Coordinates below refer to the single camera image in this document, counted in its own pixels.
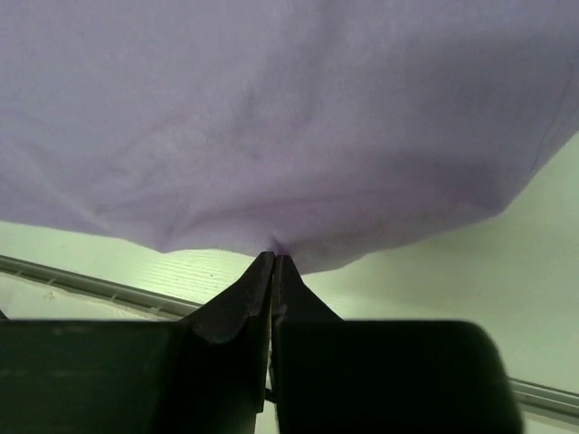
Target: purple cloth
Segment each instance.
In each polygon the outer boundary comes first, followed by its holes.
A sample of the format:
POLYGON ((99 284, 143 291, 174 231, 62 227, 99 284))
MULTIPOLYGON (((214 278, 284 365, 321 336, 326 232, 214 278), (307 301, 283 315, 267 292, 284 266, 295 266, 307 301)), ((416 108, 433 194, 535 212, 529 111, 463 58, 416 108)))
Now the purple cloth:
POLYGON ((579 128, 577 0, 0 0, 0 219, 304 271, 496 215, 579 128))

